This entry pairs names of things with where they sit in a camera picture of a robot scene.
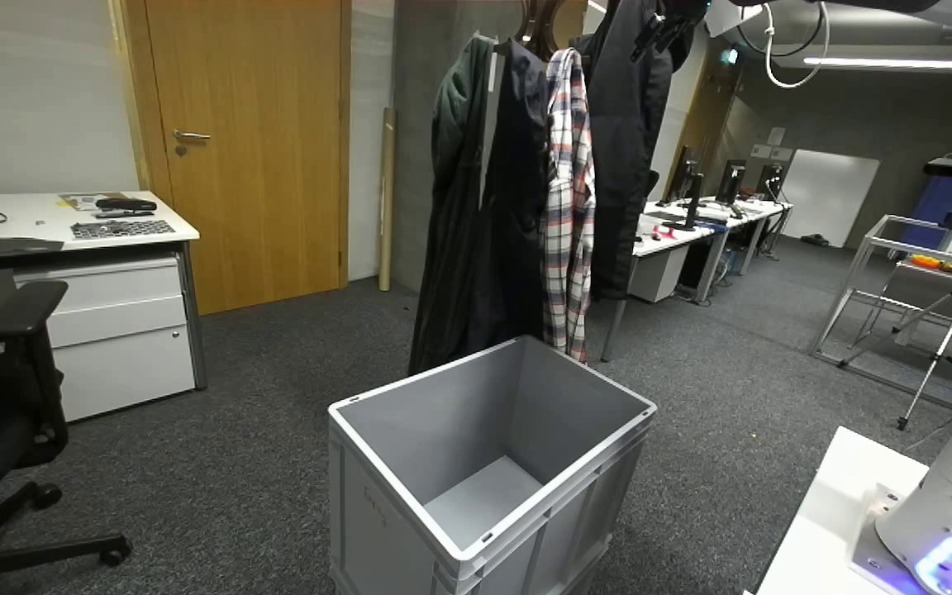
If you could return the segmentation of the red white plaid flannel shirt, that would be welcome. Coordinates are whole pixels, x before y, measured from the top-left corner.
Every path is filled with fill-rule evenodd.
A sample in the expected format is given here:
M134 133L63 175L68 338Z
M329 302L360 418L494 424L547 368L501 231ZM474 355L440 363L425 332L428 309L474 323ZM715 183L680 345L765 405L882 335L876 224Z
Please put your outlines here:
M547 65L547 86L550 178L538 222L547 290L541 338L556 351L582 361L596 253L596 155L582 52L556 50Z

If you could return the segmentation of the grey plastic storage container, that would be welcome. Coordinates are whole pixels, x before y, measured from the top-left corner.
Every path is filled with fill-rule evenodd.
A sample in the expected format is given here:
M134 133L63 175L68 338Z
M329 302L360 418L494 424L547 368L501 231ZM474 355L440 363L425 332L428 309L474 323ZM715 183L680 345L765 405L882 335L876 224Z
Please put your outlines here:
M593 595L656 405L517 338L329 408L338 595Z

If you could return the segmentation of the dark green jacket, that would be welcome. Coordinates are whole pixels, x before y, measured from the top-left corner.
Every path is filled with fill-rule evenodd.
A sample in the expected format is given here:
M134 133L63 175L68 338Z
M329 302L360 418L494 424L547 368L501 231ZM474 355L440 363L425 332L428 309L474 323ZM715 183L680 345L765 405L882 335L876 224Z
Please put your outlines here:
M432 216L411 372L541 328L547 62L474 33L432 104Z

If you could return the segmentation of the white long office desk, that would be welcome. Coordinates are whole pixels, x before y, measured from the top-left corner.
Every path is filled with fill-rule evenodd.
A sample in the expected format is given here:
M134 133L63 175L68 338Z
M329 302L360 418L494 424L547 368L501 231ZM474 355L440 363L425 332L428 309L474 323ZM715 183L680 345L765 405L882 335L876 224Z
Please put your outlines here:
M689 216L678 204L648 204L639 216L628 294L648 306L672 294L689 294L693 306L708 306L715 285L731 270L729 243L752 236L741 258L741 267L752 267L762 236L769 230L769 222L783 222L786 216L786 204L765 198L743 198L731 210L715 204L702 210L698 216ZM708 244L708 254L698 278L684 285L680 270L693 244Z

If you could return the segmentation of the black hanging coat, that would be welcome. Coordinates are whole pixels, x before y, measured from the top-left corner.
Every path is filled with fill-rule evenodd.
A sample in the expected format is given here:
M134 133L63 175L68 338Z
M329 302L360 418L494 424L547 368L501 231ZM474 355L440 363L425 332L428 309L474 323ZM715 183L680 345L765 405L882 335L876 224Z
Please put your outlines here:
M596 150L596 294L623 298L632 244L664 123L672 78L684 65L712 0L604 0L604 18L577 41L584 60Z

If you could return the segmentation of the wooden door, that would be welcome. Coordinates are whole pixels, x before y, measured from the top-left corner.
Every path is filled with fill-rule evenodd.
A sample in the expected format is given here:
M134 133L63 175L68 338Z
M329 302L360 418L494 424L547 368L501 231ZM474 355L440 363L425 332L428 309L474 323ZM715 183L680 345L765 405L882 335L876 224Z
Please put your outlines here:
M345 285L347 0L119 0L146 183L202 316Z

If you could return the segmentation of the white desk with drawers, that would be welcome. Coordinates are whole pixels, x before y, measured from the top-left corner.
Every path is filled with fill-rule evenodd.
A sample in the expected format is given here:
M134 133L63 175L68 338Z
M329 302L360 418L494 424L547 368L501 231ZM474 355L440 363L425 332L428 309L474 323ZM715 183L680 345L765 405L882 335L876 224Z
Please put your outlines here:
M71 421L179 396L206 384L188 249L198 230L154 191L123 220L105 191L0 197L0 306L30 280L68 280L51 316ZM75 222L169 222L177 236L72 240Z

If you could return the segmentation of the white whiteboard panel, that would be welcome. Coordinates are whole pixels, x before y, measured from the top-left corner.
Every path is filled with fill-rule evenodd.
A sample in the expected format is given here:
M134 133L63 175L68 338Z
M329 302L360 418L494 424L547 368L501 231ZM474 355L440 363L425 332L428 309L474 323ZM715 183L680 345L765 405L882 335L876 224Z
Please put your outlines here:
M790 204L786 240L823 240L842 249L865 204L876 159L796 150L779 198Z

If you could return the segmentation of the black keyboard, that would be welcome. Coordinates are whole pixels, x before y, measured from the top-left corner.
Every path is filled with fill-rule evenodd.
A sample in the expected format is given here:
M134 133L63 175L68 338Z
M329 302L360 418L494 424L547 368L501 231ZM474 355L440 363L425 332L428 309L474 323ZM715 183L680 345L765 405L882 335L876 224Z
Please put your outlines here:
M72 240L177 236L169 222L75 222Z

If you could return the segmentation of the black office chair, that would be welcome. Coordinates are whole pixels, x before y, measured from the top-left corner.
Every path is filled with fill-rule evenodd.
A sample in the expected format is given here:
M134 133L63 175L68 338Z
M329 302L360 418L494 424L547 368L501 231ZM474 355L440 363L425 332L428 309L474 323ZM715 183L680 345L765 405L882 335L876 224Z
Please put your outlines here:
M48 320L68 298L68 280L30 280L0 306L0 481L22 468L52 463L68 444L63 373L51 351ZM22 483L0 504L0 530L22 508L51 508L63 500L55 483ZM125 535L87 541L3 548L0 571L95 555L123 567L134 555Z

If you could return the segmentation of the grey metal trolley frame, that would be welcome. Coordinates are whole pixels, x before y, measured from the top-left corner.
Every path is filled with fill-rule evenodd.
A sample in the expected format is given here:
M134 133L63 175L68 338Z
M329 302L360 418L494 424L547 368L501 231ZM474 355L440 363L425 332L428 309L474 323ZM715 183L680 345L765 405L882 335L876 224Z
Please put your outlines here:
M829 338L857 309L864 309L864 320L841 363L864 355L882 316L893 316L893 335L909 335L919 323L941 323L946 335L952 320L952 216L946 222L882 216L845 267L845 280L816 335L816 351L829 349Z

